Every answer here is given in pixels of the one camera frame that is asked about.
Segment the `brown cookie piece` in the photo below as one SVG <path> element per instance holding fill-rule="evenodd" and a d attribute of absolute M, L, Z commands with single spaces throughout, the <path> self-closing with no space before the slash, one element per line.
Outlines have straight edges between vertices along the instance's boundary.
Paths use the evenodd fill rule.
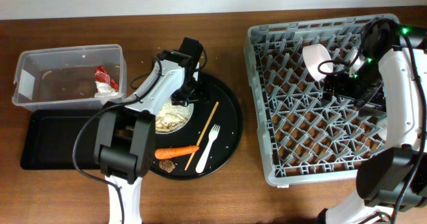
<path fill-rule="evenodd" d="M 175 163 L 169 159 L 159 161 L 159 168 L 166 173 L 171 173 L 175 168 Z"/>

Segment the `white plastic fork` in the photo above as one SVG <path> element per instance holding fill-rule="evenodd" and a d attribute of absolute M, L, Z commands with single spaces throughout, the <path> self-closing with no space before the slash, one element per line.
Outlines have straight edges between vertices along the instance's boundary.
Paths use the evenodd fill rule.
<path fill-rule="evenodd" d="M 202 153 L 202 155 L 201 155 L 201 157 L 200 157 L 200 159 L 196 165 L 195 171 L 197 173 L 203 172 L 205 165 L 207 163 L 209 152 L 211 150 L 213 142 L 218 138 L 219 132 L 220 132 L 220 126 L 215 124 L 209 132 L 207 145 L 206 145 L 205 149 L 203 150 L 203 153 Z"/>

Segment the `round black tray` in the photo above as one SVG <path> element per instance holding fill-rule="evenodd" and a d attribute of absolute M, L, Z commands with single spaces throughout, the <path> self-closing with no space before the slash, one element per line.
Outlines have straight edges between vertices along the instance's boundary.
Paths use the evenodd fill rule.
<path fill-rule="evenodd" d="M 171 161 L 175 169 L 169 173 L 160 168 L 159 160 L 153 162 L 151 172 L 166 179 L 187 181 L 209 175 L 222 167 L 238 148 L 243 131 L 243 117 L 236 96 L 226 84 L 212 75 L 202 73 L 200 79 L 205 83 L 208 101 L 193 106 L 191 118 L 181 129 L 172 133 L 157 134 L 155 147 L 161 149 L 195 145 L 209 116 L 213 117 L 191 163 L 187 162 L 189 155 L 173 158 Z M 203 171 L 197 173 L 195 168 L 207 146 L 208 134 L 214 125 L 220 126 L 219 134 L 211 146 Z"/>

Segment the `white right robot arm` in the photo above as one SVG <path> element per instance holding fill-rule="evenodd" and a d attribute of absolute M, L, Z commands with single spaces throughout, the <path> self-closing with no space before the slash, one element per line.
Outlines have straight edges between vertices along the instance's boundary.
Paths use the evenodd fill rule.
<path fill-rule="evenodd" d="M 358 109 L 383 92 L 386 148 L 363 162 L 356 190 L 324 209 L 318 223 L 395 223 L 400 212 L 426 206 L 426 30 L 381 18 L 367 24 L 357 56 L 364 62 L 316 64 L 314 79 L 327 98 L 345 97 Z"/>

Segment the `orange carrot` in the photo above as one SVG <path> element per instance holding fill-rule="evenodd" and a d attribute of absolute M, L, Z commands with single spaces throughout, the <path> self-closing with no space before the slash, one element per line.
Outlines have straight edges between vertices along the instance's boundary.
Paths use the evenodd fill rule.
<path fill-rule="evenodd" d="M 171 159 L 174 157 L 181 157 L 184 155 L 189 155 L 195 153 L 199 150 L 197 145 L 190 145 L 186 147 L 170 147 L 164 149 L 155 150 L 155 158 L 159 160 Z"/>

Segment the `cream cup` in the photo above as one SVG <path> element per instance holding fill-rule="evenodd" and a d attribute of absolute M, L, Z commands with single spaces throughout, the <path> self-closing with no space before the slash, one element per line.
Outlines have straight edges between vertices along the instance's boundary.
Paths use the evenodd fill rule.
<path fill-rule="evenodd" d="M 384 117 L 378 120 L 376 123 L 376 127 L 378 128 L 378 135 L 384 141 L 387 138 L 387 125 L 388 125 L 387 117 Z"/>

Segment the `white tissue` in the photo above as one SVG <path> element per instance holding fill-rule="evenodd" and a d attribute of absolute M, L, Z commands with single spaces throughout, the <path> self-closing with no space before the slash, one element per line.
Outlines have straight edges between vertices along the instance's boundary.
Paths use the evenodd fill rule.
<path fill-rule="evenodd" d="M 102 83 L 102 82 L 95 82 L 97 92 L 95 93 L 95 98 L 102 98 L 102 97 L 113 97 L 118 94 L 118 92 L 110 86 L 110 84 Z"/>

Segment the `grey plate with food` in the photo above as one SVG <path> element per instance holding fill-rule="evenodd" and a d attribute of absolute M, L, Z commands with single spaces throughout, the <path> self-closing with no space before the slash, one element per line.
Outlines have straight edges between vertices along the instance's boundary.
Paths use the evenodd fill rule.
<path fill-rule="evenodd" d="M 155 132 L 172 133 L 187 124 L 193 114 L 194 104 L 188 106 L 173 105 L 169 98 L 161 111 L 155 116 Z"/>

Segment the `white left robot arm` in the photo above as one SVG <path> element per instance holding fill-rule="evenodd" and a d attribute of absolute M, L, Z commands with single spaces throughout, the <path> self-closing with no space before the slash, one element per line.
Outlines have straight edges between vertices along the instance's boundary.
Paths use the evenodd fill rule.
<path fill-rule="evenodd" d="M 203 45 L 186 37 L 177 50 L 164 50 L 154 58 L 147 79 L 121 103 L 107 102 L 84 124 L 98 122 L 93 159 L 103 178 L 83 171 L 72 152 L 74 168 L 109 188 L 110 223 L 141 223 L 141 183 L 155 155 L 155 116 L 170 100 L 187 106 L 205 101 L 198 79 Z"/>

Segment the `wooden chopstick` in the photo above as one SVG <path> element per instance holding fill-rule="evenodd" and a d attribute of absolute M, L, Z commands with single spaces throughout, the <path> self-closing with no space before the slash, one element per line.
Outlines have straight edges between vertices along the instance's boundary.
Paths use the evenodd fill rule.
<path fill-rule="evenodd" d="M 197 140 L 197 143 L 196 143 L 197 147 L 199 147 L 199 144 L 201 143 L 201 141 L 203 139 L 203 136 L 205 135 L 205 132 L 206 132 L 206 130 L 207 130 L 207 128 L 208 128 L 208 126 L 209 126 L 209 124 L 210 124 L 210 122 L 211 122 L 211 120 L 212 120 L 212 118 L 213 118 L 213 116 L 214 116 L 214 114 L 215 114 L 215 112 L 217 110 L 217 108 L 218 108 L 218 105 L 219 105 L 219 102 L 216 101 L 216 103 L 213 106 L 213 109 L 212 109 L 212 111 L 211 111 L 211 113 L 210 113 L 210 115 L 209 115 L 209 117 L 208 117 L 208 119 L 207 119 L 207 121 L 206 121 L 206 123 L 205 123 L 205 125 L 204 125 L 204 127 L 203 127 L 203 129 L 201 131 L 201 133 L 200 133 L 199 139 Z M 188 169 L 188 167 L 189 167 L 189 165 L 190 165 L 190 163 L 191 163 L 194 155 L 195 155 L 195 153 L 192 153 L 190 155 L 189 160 L 188 160 L 188 162 L 187 162 L 187 164 L 185 166 L 185 169 L 184 169 L 185 171 L 187 171 L 187 169 Z"/>

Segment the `pink bowl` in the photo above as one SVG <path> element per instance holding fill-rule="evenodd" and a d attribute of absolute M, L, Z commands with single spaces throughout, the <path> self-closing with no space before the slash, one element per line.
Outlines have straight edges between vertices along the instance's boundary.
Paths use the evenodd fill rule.
<path fill-rule="evenodd" d="M 333 63 L 331 62 L 328 50 L 321 44 L 308 45 L 302 49 L 302 56 L 306 69 L 315 81 L 323 80 L 326 75 L 318 71 L 320 63 L 324 63 L 320 70 L 324 73 L 331 73 L 333 71 Z"/>

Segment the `red snack wrapper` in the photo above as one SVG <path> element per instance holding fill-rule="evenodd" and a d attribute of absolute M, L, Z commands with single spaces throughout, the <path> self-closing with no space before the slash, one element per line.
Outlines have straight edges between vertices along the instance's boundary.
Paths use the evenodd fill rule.
<path fill-rule="evenodd" d="M 119 85 L 112 79 L 109 75 L 109 73 L 105 70 L 104 66 L 100 65 L 98 66 L 95 71 L 95 80 L 100 83 L 106 83 L 111 88 L 113 88 L 115 91 L 119 91 Z"/>

